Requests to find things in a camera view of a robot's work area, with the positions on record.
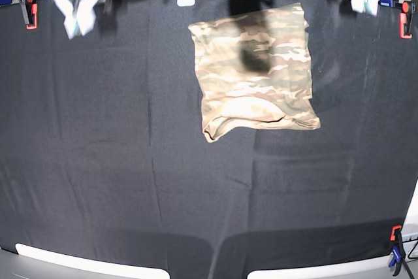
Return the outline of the front right blue clamp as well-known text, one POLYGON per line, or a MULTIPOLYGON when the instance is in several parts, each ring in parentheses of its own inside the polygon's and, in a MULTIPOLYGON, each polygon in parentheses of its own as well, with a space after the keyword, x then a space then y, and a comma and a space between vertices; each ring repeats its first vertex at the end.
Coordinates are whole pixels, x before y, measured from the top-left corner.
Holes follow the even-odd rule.
POLYGON ((389 268, 394 269, 393 276, 398 276, 402 267, 405 265, 405 250, 402 240, 402 226, 396 225, 392 228, 391 231, 391 254, 392 258, 389 262, 389 268))

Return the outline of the left rear orange clamp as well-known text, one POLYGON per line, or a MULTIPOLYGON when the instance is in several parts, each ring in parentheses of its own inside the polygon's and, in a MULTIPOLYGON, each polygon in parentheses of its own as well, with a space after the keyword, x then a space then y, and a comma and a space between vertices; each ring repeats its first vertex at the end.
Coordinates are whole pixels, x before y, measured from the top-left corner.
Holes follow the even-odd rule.
POLYGON ((22 15, 26 29, 32 30, 37 28, 37 4, 35 0, 19 0, 19 4, 22 9, 22 15))

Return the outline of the right rear orange clamp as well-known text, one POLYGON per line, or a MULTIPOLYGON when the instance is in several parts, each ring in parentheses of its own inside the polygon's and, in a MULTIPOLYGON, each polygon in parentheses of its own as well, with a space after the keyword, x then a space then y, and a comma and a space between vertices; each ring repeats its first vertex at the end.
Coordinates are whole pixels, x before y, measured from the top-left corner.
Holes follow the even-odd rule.
POLYGON ((404 1, 398 4, 400 9, 400 37, 402 39, 412 38, 411 21, 416 11, 416 4, 413 1, 404 1))

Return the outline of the black table cloth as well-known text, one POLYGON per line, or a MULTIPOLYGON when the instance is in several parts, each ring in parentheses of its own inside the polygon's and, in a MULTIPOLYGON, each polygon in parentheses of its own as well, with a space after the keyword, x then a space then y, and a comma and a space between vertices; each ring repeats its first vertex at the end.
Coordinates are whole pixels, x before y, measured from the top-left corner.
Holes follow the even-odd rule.
POLYGON ((167 271, 251 271, 380 257, 417 181, 417 39, 391 8, 328 0, 120 0, 69 39, 1 9, 1 246, 167 271), (189 25, 300 3, 315 131, 234 129, 208 143, 189 25))

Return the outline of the orange clamp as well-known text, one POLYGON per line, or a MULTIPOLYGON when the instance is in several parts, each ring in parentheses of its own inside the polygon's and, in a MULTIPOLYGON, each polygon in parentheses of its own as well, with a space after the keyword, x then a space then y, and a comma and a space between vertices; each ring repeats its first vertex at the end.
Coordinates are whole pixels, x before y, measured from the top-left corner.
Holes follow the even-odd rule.
POLYGON ((32 30, 37 28, 37 4, 35 0, 19 0, 19 4, 22 9, 22 15, 26 29, 32 30))
POLYGON ((400 9, 400 37, 402 39, 412 38, 411 21, 416 11, 416 4, 413 1, 404 1, 398 4, 400 9))

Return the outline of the camouflage t-shirt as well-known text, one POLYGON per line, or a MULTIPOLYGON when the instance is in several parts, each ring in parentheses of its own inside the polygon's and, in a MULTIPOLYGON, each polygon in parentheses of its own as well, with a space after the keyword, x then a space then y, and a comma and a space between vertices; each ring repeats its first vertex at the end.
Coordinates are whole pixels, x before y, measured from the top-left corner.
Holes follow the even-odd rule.
POLYGON ((300 3, 189 25, 208 142, 238 127, 320 128, 307 28, 300 3))

